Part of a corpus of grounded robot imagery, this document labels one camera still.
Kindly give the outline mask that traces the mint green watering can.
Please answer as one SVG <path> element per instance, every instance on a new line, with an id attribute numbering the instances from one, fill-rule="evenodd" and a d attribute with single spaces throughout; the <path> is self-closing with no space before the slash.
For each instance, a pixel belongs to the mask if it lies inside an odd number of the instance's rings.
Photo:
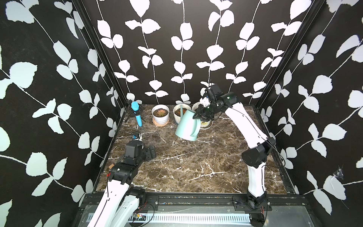
<path id="1" fill-rule="evenodd" d="M 188 141 L 195 141 L 201 127 L 201 120 L 194 119 L 195 111 L 186 109 L 183 113 L 183 108 L 180 105 L 181 120 L 177 126 L 175 135 Z"/>

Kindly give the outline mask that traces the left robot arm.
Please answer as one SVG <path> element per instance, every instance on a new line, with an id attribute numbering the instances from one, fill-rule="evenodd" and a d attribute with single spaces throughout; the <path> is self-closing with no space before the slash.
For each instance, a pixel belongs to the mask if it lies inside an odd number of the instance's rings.
<path id="1" fill-rule="evenodd" d="M 145 190 L 131 185 L 139 168 L 146 161 L 156 158 L 154 146 L 147 147 L 142 141 L 126 144 L 121 162 L 111 169 L 107 186 L 89 227 L 124 227 L 129 218 L 146 200 Z"/>

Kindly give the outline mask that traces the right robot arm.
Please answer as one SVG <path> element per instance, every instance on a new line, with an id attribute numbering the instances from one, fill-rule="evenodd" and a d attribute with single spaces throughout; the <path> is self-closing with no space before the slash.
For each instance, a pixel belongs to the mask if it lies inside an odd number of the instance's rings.
<path id="1" fill-rule="evenodd" d="M 194 119 L 212 120 L 215 114 L 225 113 L 240 130 L 248 150 L 242 153 L 242 160 L 248 167 L 247 206 L 255 211 L 267 202 L 265 187 L 265 167 L 268 155 L 276 141 L 268 137 L 252 120 L 235 93 L 224 94 L 209 88 L 200 99 Z"/>

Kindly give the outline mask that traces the orange succulent middle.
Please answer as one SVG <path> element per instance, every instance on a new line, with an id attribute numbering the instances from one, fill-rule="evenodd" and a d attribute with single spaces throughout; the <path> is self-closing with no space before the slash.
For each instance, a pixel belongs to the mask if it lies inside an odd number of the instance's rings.
<path id="1" fill-rule="evenodd" d="M 187 110 L 187 109 L 185 109 L 185 108 L 183 108 L 183 109 L 182 109 L 183 114 L 185 114 L 185 113 L 186 113 L 186 110 Z M 179 116 L 179 117 L 180 117 L 180 116 L 181 116 L 181 110 L 180 110 L 180 109 L 177 109 L 177 110 L 175 111 L 175 114 L 176 114 L 177 116 Z"/>

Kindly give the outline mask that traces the pink-green succulent left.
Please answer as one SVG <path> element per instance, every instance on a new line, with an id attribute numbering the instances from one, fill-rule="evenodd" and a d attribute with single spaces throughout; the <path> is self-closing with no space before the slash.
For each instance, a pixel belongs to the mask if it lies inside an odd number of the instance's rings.
<path id="1" fill-rule="evenodd" d="M 162 108 L 159 108 L 153 112 L 155 117 L 165 117 L 168 115 L 168 111 Z"/>

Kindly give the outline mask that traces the white round pot right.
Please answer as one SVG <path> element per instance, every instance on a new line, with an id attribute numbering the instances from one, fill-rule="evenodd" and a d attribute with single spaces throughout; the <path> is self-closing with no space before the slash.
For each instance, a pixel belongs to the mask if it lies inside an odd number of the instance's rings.
<path id="1" fill-rule="evenodd" d="M 192 106 L 192 110 L 197 112 L 198 110 L 204 109 L 204 105 L 201 102 L 197 102 Z M 208 129 L 211 127 L 212 122 L 201 120 L 201 129 Z"/>

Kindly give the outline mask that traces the peach saucer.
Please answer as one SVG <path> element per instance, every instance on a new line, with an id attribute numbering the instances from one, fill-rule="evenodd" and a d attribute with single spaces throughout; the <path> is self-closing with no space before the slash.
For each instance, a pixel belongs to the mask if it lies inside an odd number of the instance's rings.
<path id="1" fill-rule="evenodd" d="M 152 119 L 153 124 L 154 124 L 156 127 L 164 127 L 164 126 L 166 126 L 166 125 L 169 123 L 169 120 L 170 120 L 170 119 L 168 119 L 165 123 L 160 124 L 160 123 L 158 123 L 158 122 L 156 121 L 156 119 L 155 119 L 155 118 L 153 118 L 153 119 Z"/>

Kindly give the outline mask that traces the black mini tripod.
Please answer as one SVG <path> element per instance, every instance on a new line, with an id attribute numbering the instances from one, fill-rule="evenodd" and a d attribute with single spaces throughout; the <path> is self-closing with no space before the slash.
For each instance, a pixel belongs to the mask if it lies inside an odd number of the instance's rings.
<path id="1" fill-rule="evenodd" d="M 143 113 L 143 111 L 144 111 L 144 107 L 143 107 L 143 106 L 140 106 L 140 116 L 141 116 L 141 114 Z M 133 110 L 132 110 L 132 108 L 131 108 L 131 107 L 128 107 L 127 112 L 126 112 L 126 117 L 125 117 L 125 119 L 124 119 L 124 122 L 125 122 L 125 123 L 127 123 L 127 122 L 128 122 L 128 120 L 129 120 L 131 117 L 135 117 L 135 115 L 133 114 Z"/>

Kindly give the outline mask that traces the white fluted pot middle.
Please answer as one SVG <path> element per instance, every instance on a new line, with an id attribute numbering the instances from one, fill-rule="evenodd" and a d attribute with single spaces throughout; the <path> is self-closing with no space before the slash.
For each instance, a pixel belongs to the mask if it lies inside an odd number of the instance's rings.
<path id="1" fill-rule="evenodd" d="M 176 124 L 179 124 L 181 120 L 181 109 L 183 110 L 183 114 L 185 114 L 186 110 L 191 110 L 191 107 L 187 104 L 178 104 L 173 108 L 173 114 Z"/>

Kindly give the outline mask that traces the blue handheld device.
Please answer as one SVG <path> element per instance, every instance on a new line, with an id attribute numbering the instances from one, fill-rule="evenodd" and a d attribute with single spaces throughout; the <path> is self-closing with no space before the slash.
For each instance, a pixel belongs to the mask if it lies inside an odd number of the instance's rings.
<path id="1" fill-rule="evenodd" d="M 133 101 L 131 103 L 131 108 L 133 110 L 133 114 L 135 115 L 135 118 L 137 120 L 138 126 L 141 127 L 142 126 L 142 119 L 140 116 L 140 105 L 138 102 Z"/>

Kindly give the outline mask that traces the white ribbed pot left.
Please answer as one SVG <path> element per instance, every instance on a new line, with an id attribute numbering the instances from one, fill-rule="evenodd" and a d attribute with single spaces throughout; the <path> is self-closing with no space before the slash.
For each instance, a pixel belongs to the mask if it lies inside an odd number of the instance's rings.
<path id="1" fill-rule="evenodd" d="M 153 123 L 164 126 L 169 121 L 169 108 L 166 105 L 156 105 L 152 108 Z"/>

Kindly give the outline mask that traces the small circuit board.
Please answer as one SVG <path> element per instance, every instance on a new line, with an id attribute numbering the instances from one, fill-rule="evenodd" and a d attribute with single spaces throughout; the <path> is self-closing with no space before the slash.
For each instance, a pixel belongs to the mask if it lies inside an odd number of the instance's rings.
<path id="1" fill-rule="evenodd" d="M 133 214 L 131 217 L 131 222 L 145 222 L 147 220 L 146 214 Z"/>

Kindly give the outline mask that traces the white perforated strip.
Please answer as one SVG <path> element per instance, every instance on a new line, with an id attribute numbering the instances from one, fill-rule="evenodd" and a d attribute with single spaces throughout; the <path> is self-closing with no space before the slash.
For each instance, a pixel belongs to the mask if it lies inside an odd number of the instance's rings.
<path id="1" fill-rule="evenodd" d="M 242 225 L 250 224 L 249 214 L 218 214 L 218 213 L 148 213 L 145 222 L 131 222 L 131 217 L 128 223 L 190 223 L 190 224 L 215 224 L 221 223 L 226 225 Z"/>

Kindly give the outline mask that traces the black front rail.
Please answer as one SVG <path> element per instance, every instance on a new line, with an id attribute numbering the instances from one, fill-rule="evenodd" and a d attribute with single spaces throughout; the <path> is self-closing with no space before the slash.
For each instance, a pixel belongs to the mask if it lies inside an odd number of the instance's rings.
<path id="1" fill-rule="evenodd" d="M 265 211 L 273 206 L 307 206 L 302 195 L 269 194 L 263 204 Z M 235 211 L 251 211 L 246 194 L 198 194 L 198 193 L 146 193 L 146 201 L 140 203 L 142 211 L 161 211 L 162 206 L 232 206 Z"/>

